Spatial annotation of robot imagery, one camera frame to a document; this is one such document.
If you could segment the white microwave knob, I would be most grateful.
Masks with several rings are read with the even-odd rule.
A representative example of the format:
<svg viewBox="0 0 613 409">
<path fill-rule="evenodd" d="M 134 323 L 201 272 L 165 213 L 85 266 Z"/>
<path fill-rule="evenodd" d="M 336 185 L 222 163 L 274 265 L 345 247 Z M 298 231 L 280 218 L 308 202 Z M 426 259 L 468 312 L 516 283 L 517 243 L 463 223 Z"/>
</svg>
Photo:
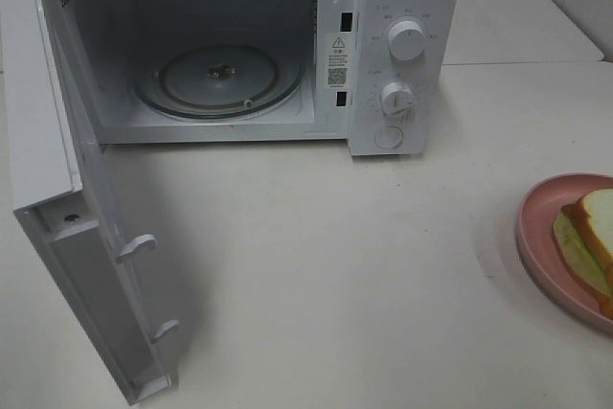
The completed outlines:
<svg viewBox="0 0 613 409">
<path fill-rule="evenodd" d="M 413 109 L 415 95 L 408 84 L 392 82 L 382 88 L 380 99 L 385 116 L 402 117 Z"/>
<path fill-rule="evenodd" d="M 410 61 L 424 51 L 425 29 L 417 18 L 402 18 L 389 29 L 387 41 L 393 58 Z"/>
</svg>

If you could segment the pink round plate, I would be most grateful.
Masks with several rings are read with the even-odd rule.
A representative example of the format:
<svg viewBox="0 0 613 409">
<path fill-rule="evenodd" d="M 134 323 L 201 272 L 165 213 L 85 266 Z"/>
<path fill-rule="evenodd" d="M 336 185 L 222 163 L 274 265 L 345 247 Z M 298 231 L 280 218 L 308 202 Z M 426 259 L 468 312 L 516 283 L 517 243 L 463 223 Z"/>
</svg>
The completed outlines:
<svg viewBox="0 0 613 409">
<path fill-rule="evenodd" d="M 608 336 L 612 320 L 601 314 L 597 300 L 566 268 L 556 245 L 554 221 L 562 206 L 611 186 L 610 176 L 594 173 L 545 179 L 524 196 L 515 226 L 519 258 L 544 295 L 575 319 Z"/>
</svg>

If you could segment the white microwave door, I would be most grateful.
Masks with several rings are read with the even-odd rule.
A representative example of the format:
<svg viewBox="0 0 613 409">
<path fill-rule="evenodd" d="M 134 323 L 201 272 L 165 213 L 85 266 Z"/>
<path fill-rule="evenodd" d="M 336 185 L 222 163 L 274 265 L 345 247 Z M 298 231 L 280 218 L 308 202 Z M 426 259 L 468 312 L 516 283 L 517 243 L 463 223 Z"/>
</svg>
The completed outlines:
<svg viewBox="0 0 613 409">
<path fill-rule="evenodd" d="M 92 73 L 74 0 L 1 0 L 14 215 L 129 403 L 171 385 L 158 344 L 177 320 L 150 322 L 136 257 L 88 109 Z"/>
</svg>

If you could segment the white bread sandwich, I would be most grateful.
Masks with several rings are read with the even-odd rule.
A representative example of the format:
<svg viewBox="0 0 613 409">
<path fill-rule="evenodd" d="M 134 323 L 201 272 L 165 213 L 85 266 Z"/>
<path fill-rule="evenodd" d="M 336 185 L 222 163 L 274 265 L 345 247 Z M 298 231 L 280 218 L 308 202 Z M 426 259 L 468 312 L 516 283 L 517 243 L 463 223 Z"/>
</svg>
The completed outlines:
<svg viewBox="0 0 613 409">
<path fill-rule="evenodd" d="M 563 205 L 553 224 L 563 263 L 612 317 L 612 191 L 599 189 Z"/>
</svg>

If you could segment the round white door button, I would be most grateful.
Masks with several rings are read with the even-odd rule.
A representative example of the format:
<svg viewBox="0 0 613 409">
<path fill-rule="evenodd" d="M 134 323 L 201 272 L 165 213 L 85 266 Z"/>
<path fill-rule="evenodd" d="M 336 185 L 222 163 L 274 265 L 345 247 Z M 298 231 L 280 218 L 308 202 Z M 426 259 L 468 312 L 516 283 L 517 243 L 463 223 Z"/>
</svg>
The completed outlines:
<svg viewBox="0 0 613 409">
<path fill-rule="evenodd" d="M 375 134 L 375 144 L 379 148 L 394 149 L 403 142 L 403 132 L 396 126 L 384 126 Z"/>
</svg>

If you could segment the white warning label sticker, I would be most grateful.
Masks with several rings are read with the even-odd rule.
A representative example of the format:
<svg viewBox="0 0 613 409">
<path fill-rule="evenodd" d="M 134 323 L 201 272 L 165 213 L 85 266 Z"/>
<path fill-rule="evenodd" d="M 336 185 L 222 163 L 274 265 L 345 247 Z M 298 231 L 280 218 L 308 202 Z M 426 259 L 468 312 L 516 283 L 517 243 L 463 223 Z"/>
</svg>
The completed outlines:
<svg viewBox="0 0 613 409">
<path fill-rule="evenodd" d="M 329 88 L 347 89 L 350 86 L 354 51 L 351 34 L 328 34 L 325 54 L 325 82 Z"/>
</svg>

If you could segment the glass microwave turntable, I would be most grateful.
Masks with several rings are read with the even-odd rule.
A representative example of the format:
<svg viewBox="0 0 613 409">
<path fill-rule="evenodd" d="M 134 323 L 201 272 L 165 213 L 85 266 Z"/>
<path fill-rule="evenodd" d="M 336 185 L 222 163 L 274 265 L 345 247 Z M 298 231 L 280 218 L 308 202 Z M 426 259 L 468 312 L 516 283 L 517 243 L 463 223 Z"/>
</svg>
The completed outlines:
<svg viewBox="0 0 613 409">
<path fill-rule="evenodd" d="M 134 81 L 138 97 L 184 119 L 221 120 L 263 111 L 289 97 L 302 57 L 252 44 L 205 45 L 151 62 Z"/>
</svg>

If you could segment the white microwave oven body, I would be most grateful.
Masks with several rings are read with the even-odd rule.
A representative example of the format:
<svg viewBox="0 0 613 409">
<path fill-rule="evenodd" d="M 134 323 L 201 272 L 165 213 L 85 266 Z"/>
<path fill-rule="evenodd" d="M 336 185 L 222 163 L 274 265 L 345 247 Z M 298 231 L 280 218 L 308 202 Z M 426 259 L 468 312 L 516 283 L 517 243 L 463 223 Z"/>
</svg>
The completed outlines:
<svg viewBox="0 0 613 409">
<path fill-rule="evenodd" d="M 92 73 L 88 113 L 102 145 L 343 140 L 354 156 L 424 149 L 428 106 L 438 83 L 456 0 L 74 0 L 73 16 Z M 392 57 L 387 33 L 402 18 L 425 29 L 424 51 Z M 350 86 L 325 82 L 328 34 L 353 37 Z M 158 111 L 135 92 L 140 71 L 205 45 L 252 44 L 302 57 L 305 73 L 285 100 L 247 116 L 194 120 Z M 385 116 L 380 93 L 403 82 L 413 109 Z M 396 126 L 403 142 L 379 148 L 376 132 Z"/>
</svg>

